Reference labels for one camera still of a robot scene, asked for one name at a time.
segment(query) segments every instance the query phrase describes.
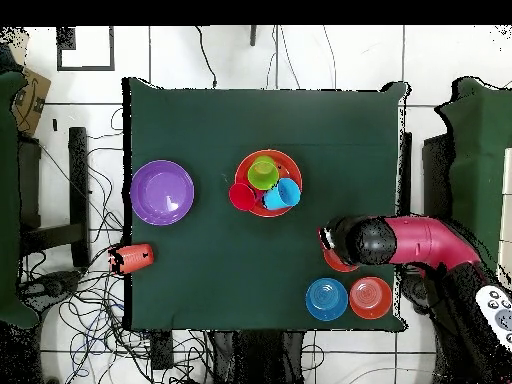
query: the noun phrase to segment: table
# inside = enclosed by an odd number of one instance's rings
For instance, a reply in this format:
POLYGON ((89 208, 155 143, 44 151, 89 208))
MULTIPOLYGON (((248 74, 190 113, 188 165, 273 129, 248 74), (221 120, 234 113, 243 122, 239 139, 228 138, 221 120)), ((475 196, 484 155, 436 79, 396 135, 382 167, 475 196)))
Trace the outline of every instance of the table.
POLYGON ((125 277, 125 325, 133 329, 403 330, 390 311, 366 321, 350 308, 321 322, 305 293, 317 278, 347 290, 393 267, 338 273, 325 262, 316 229, 341 214, 392 215, 403 83, 381 92, 162 90, 123 79, 124 242, 149 243, 153 265, 125 277), (291 156, 303 177, 301 202, 277 218, 237 211, 228 189, 256 150, 291 156), (195 199, 176 224, 155 227, 132 213, 132 175, 156 159, 191 175, 195 199))

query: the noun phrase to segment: cup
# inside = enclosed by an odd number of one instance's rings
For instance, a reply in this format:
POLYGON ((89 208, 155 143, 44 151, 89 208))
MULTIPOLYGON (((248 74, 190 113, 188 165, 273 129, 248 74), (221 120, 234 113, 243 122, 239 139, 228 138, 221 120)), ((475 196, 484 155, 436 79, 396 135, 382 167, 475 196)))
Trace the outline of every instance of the cup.
POLYGON ((250 211, 262 196, 262 191, 255 190, 244 183, 235 183, 229 189, 229 200, 241 211, 250 211))
POLYGON ((348 293, 338 280, 320 278, 311 284, 306 293, 306 307, 320 321, 339 318, 348 305, 348 293))
POLYGON ((153 263, 153 250, 149 244, 134 244, 110 248, 108 262, 110 271, 118 275, 129 274, 153 263))
POLYGON ((247 171, 249 183, 258 190, 269 190, 279 180, 279 170, 270 156, 258 156, 247 171))
POLYGON ((350 289, 350 307, 364 319, 384 316, 391 308, 392 298, 391 287, 377 277, 361 278, 350 289))
POLYGON ((291 178, 281 178, 263 196, 263 205, 270 211, 295 206, 300 200, 300 188, 291 178))

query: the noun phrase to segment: red cup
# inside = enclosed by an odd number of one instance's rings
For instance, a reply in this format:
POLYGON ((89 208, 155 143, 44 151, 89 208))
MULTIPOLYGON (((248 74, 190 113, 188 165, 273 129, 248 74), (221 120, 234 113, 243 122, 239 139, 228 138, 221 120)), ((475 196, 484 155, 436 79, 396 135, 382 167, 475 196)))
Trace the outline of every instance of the red cup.
POLYGON ((153 250, 149 244, 134 244, 108 251, 110 271, 123 275, 153 263, 153 250))
POLYGON ((393 302, 391 287, 380 278, 363 277, 350 289, 350 307, 364 319, 378 319, 384 316, 393 302))
POLYGON ((241 211, 250 211, 261 200, 263 193, 248 184, 235 183, 229 189, 229 200, 235 208, 241 211))

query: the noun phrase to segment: blue bowl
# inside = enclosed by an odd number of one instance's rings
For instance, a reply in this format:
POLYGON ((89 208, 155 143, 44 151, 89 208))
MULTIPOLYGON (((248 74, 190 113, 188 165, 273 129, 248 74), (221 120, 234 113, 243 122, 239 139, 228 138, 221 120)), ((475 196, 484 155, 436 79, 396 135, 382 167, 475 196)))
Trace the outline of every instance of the blue bowl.
POLYGON ((306 307, 320 321, 339 318, 348 305, 348 293, 338 280, 320 278, 311 284, 306 293, 306 307))

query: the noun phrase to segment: black table leg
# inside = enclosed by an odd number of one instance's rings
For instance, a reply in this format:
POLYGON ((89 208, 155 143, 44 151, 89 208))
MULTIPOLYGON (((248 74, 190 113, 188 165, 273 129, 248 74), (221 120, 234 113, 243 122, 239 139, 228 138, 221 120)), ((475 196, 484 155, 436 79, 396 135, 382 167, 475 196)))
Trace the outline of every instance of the black table leg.
POLYGON ((256 27, 258 25, 251 25, 251 46, 254 47, 256 45, 256 27))

